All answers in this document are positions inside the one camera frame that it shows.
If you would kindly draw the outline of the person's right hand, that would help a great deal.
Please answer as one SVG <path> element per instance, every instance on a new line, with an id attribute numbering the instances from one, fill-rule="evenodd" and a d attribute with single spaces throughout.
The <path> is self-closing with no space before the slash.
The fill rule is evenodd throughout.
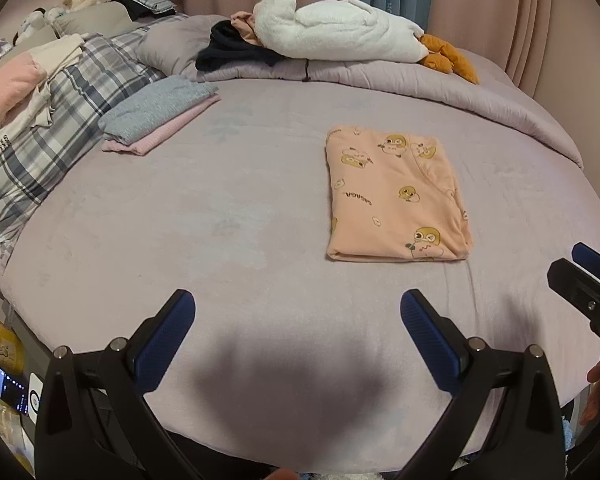
<path id="1" fill-rule="evenodd" d="M 590 390 L 588 390 L 588 398 L 580 416 L 579 424 L 581 426 L 596 419 L 600 411 L 600 362 L 588 371 L 586 380 L 590 384 Z"/>

